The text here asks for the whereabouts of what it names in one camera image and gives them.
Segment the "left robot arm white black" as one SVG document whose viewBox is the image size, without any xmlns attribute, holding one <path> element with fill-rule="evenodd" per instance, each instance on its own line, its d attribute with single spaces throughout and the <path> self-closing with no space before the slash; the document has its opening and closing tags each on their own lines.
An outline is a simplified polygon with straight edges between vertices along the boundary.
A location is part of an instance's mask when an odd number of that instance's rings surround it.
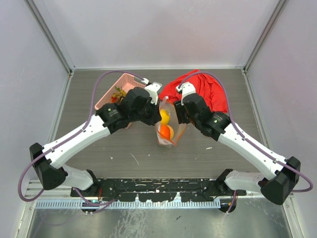
<svg viewBox="0 0 317 238">
<path fill-rule="evenodd" d="M 161 84 L 152 83 L 145 88 L 135 87 L 118 103 L 104 104 L 83 124 L 60 139 L 45 146 L 30 146 L 33 168 L 44 190 L 60 185 L 82 190 L 87 196 L 99 192 L 99 184 L 90 170 L 78 170 L 66 165 L 75 154 L 95 141 L 107 137 L 130 123 L 141 121 L 155 125 L 161 120 L 158 94 Z"/>
</svg>

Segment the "red cloth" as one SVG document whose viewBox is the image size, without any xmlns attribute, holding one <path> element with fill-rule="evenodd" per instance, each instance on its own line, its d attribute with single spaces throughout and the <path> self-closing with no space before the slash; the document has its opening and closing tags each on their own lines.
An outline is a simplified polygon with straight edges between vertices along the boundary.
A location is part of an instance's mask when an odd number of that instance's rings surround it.
<svg viewBox="0 0 317 238">
<path fill-rule="evenodd" d="M 159 99 L 163 100 L 165 97 L 168 97 L 168 100 L 171 103 L 181 100 L 182 96 L 177 92 L 176 87 L 179 86 L 187 76 L 196 72 L 199 72 L 199 70 L 192 70 L 168 83 L 159 94 Z M 186 82 L 190 82 L 194 85 L 196 93 L 204 98 L 211 111 L 228 113 L 225 92 L 214 77 L 204 73 L 199 73 L 191 76 L 186 80 Z"/>
</svg>

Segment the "brown longan bunch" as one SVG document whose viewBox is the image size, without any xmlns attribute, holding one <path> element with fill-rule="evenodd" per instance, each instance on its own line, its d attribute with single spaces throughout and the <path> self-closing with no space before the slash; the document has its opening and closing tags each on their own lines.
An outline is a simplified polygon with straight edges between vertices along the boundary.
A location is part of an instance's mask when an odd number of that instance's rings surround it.
<svg viewBox="0 0 317 238">
<path fill-rule="evenodd" d="M 115 92 L 111 96 L 111 102 L 117 103 L 121 102 L 123 98 L 127 95 L 127 93 L 122 89 L 122 87 L 114 87 Z"/>
</svg>

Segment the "yellow lemon fruit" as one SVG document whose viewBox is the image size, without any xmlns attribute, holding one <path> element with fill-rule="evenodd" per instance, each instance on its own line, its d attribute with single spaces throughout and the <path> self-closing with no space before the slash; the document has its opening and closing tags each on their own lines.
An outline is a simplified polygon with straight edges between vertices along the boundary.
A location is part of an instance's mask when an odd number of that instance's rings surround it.
<svg viewBox="0 0 317 238">
<path fill-rule="evenodd" d="M 162 125 L 167 125 L 167 124 L 169 123 L 169 121 L 170 121 L 170 113 L 167 112 L 167 111 L 164 110 L 164 109 L 161 109 L 161 110 L 159 111 L 159 113 L 160 113 L 160 116 L 161 116 L 161 121 L 160 121 L 160 123 L 161 123 Z"/>
</svg>

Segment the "clear zip top bag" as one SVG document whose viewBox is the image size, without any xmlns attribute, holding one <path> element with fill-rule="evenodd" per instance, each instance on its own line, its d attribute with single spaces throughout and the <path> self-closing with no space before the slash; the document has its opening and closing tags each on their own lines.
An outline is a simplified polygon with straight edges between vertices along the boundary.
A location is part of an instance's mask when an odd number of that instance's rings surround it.
<svg viewBox="0 0 317 238">
<path fill-rule="evenodd" d="M 155 124 L 158 144 L 176 147 L 186 130 L 186 124 L 179 124 L 174 104 L 167 96 L 160 101 L 159 113 L 161 121 Z"/>
</svg>

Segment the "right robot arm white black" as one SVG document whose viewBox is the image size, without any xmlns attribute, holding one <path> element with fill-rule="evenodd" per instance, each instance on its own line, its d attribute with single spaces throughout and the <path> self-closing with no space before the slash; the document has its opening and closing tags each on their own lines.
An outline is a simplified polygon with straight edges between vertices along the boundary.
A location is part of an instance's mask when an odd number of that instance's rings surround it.
<svg viewBox="0 0 317 238">
<path fill-rule="evenodd" d="M 223 112 L 212 112 L 202 96 L 190 94 L 174 102 L 179 123 L 192 123 L 204 136 L 226 145 L 257 169 L 257 173 L 227 169 L 218 177 L 222 195 L 234 190 L 261 193 L 267 200 L 282 205 L 299 181 L 300 161 L 274 153 L 245 133 Z"/>
</svg>

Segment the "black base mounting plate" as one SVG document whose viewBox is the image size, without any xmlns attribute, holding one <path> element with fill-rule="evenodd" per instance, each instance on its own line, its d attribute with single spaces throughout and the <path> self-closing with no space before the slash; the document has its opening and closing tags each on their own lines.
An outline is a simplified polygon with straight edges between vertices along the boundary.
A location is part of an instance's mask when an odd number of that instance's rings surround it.
<svg viewBox="0 0 317 238">
<path fill-rule="evenodd" d="M 101 179 L 97 188 L 80 193 L 103 201 L 171 202 L 179 195 L 181 202 L 207 202 L 221 196 L 231 197 L 234 191 L 210 178 L 107 178 Z"/>
</svg>

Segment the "orange tangerine fruit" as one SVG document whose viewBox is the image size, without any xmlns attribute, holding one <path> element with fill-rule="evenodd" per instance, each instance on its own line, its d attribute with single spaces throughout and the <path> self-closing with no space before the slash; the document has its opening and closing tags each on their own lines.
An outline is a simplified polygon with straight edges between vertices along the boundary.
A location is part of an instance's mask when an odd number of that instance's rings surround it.
<svg viewBox="0 0 317 238">
<path fill-rule="evenodd" d="M 159 130 L 161 136 L 165 139 L 171 140 L 174 137 L 174 130 L 170 125 L 161 125 Z"/>
</svg>

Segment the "pink plastic basket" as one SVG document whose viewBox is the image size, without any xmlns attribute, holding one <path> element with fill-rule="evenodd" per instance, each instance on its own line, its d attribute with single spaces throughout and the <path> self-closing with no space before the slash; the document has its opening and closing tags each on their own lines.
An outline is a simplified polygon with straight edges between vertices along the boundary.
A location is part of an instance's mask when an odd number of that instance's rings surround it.
<svg viewBox="0 0 317 238">
<path fill-rule="evenodd" d="M 124 73 L 115 84 L 95 104 L 95 113 L 90 113 L 89 119 L 82 128 L 86 135 L 102 138 L 115 133 L 122 128 L 128 128 L 132 122 L 128 122 L 120 112 L 120 102 L 112 103 L 111 96 L 115 92 L 114 87 L 122 87 L 128 93 L 129 90 L 140 87 L 140 83 L 134 80 L 134 76 Z"/>
</svg>

